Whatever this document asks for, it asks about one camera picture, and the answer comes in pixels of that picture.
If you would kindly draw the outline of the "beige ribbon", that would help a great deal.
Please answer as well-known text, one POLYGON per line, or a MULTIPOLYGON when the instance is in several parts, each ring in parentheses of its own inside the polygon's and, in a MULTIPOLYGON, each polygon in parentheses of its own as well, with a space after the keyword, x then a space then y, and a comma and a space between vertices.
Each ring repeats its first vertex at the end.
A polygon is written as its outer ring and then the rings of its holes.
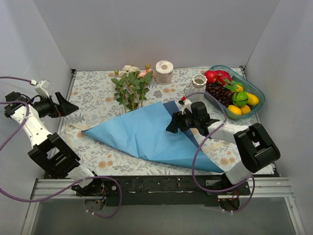
POLYGON ((91 128, 90 125, 66 124, 64 134, 69 146, 83 159, 90 159, 92 140, 83 131, 91 128))

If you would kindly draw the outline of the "blue wrapping paper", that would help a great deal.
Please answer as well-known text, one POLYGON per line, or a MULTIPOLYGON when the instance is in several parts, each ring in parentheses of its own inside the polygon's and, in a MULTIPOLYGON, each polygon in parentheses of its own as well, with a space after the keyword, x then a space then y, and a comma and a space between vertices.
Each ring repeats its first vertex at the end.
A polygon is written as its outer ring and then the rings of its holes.
POLYGON ((191 131, 166 131, 178 112, 174 101, 157 102, 87 129, 85 135, 136 158, 167 165, 222 173, 206 154, 198 152, 191 131))

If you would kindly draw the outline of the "white rose flower stem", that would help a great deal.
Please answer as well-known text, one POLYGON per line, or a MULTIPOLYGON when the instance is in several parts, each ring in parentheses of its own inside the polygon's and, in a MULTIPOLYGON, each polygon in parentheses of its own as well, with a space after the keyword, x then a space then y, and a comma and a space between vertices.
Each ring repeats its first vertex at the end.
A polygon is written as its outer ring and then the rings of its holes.
POLYGON ((124 113, 139 107, 139 83, 136 83, 139 73, 140 69, 132 65, 114 71, 115 78, 111 79, 115 85, 114 98, 123 107, 124 113))

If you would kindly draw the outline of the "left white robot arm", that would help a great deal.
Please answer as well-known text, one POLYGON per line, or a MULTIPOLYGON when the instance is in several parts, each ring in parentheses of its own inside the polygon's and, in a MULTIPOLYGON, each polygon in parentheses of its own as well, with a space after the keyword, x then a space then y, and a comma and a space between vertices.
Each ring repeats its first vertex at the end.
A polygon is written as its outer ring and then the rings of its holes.
POLYGON ((71 147, 57 133, 49 132, 41 122, 43 117, 65 117, 79 109, 59 92, 56 92, 56 97, 58 103, 54 103, 51 97, 41 97, 38 102, 34 102, 21 93, 11 92, 5 97, 8 105, 4 108, 4 114, 17 123, 25 122, 22 129, 32 147, 28 155, 50 177, 79 181, 72 186, 77 195, 101 195, 104 191, 102 180, 95 178, 95 172, 83 167, 71 147))

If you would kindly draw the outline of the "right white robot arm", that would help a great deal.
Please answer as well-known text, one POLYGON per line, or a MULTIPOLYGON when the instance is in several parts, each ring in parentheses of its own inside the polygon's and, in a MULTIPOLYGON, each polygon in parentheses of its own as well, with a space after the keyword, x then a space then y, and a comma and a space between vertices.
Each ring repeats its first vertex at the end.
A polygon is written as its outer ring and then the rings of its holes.
POLYGON ((273 140, 259 123, 251 126, 229 124, 212 119, 203 102, 180 101, 182 110, 173 113, 166 131, 176 134, 196 128, 208 138, 219 139, 237 146, 240 161, 222 174, 221 180, 211 186, 212 190, 222 190, 231 195, 239 189, 239 183, 249 176, 272 164, 280 158, 280 152, 273 140))

